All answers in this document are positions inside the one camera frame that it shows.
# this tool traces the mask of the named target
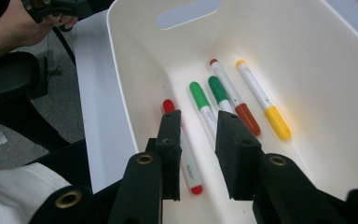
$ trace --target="black cable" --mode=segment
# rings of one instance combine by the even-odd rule
[[[66,52],[68,53],[69,57],[71,58],[72,63],[74,63],[74,66],[76,66],[76,59],[75,54],[72,52],[71,48],[68,45],[68,42],[66,42],[65,37],[62,35],[61,31],[58,27],[53,27],[54,34],[60,39],[63,47],[65,48]]]

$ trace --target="red marker cap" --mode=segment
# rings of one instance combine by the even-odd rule
[[[212,59],[210,62],[209,62],[209,65],[212,65],[213,63],[218,63],[219,61],[217,61],[217,59]]]
[[[203,190],[202,185],[198,185],[198,186],[192,188],[192,189],[191,189],[191,192],[192,192],[193,194],[201,194],[201,193],[202,193],[202,190]]]
[[[175,105],[172,100],[167,99],[162,103],[162,108],[164,109],[164,113],[170,113],[175,110]]]

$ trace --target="orange marker cap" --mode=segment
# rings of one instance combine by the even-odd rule
[[[235,112],[237,112],[238,117],[241,118],[241,120],[246,124],[246,126],[248,126],[249,130],[251,130],[255,136],[260,135],[260,127],[258,126],[257,121],[255,121],[255,118],[253,117],[247,104],[238,105],[235,107]]]

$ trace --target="green marker cap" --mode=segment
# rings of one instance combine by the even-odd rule
[[[208,83],[218,104],[224,100],[228,100],[225,88],[223,87],[218,77],[211,76],[208,79]]]
[[[194,100],[196,101],[197,107],[199,110],[206,105],[209,105],[208,100],[198,82],[191,82],[190,83],[190,91],[193,95]]]

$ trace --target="person's arm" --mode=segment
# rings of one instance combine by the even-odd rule
[[[10,0],[6,12],[0,17],[0,57],[13,49],[39,43],[53,26],[70,28],[76,22],[74,17],[47,16],[38,24],[25,11],[21,0]]]

